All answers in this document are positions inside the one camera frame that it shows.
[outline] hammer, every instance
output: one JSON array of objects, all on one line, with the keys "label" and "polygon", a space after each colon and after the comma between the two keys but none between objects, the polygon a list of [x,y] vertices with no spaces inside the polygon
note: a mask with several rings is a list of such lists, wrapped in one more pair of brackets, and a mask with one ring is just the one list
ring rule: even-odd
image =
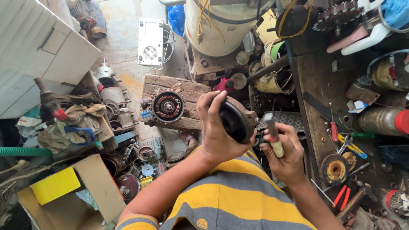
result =
[{"label": "hammer", "polygon": [[365,197],[368,196],[373,202],[378,201],[378,197],[373,194],[371,185],[369,184],[364,184],[361,187],[359,187],[359,191],[356,193],[356,195],[346,204],[345,208],[340,211],[337,215],[337,219],[343,223],[346,218],[348,217],[349,213],[358,205],[361,200]]}]

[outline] hand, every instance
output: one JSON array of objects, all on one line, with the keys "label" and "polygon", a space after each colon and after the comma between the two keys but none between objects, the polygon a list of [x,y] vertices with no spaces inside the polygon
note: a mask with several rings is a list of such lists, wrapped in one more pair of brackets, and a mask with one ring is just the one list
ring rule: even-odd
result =
[{"label": "hand", "polygon": [[[261,150],[267,156],[271,172],[288,187],[308,181],[303,166],[304,148],[298,140],[294,128],[281,123],[276,123],[276,128],[280,133],[283,133],[279,134],[279,138],[283,144],[284,156],[278,158],[270,144],[260,144]],[[270,141],[269,131],[264,130],[264,133],[267,134],[264,139]]]},{"label": "hand", "polygon": [[254,131],[249,143],[240,144],[226,133],[219,115],[220,106],[226,97],[227,91],[208,92],[200,96],[196,106],[202,126],[200,151],[203,154],[203,160],[213,166],[242,156],[253,147],[256,138],[256,131]]}]

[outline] blue connector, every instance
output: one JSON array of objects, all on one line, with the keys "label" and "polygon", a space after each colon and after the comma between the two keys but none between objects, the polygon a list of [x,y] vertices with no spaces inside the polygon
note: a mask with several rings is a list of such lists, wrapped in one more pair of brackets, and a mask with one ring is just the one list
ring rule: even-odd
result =
[{"label": "blue connector", "polygon": [[143,112],[141,113],[141,116],[142,116],[142,118],[144,119],[144,118],[147,118],[147,117],[152,116],[152,114],[151,114],[151,111],[150,111],[150,110],[145,110],[145,111],[143,111]]}]

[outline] yellow and gray striped shirt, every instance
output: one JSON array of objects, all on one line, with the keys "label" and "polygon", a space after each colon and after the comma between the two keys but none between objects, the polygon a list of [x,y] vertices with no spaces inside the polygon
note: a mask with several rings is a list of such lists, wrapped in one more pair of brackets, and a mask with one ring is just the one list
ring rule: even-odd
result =
[{"label": "yellow and gray striped shirt", "polygon": [[[118,224],[116,230],[158,230],[145,216]],[[256,155],[224,162],[181,193],[161,230],[316,229],[269,178]]]}]

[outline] green hose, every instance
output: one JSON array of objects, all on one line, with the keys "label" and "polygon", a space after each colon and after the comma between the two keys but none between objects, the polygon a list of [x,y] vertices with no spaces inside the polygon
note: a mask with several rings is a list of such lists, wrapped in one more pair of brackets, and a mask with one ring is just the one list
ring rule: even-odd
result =
[{"label": "green hose", "polygon": [[49,149],[0,147],[0,156],[52,156]]}]

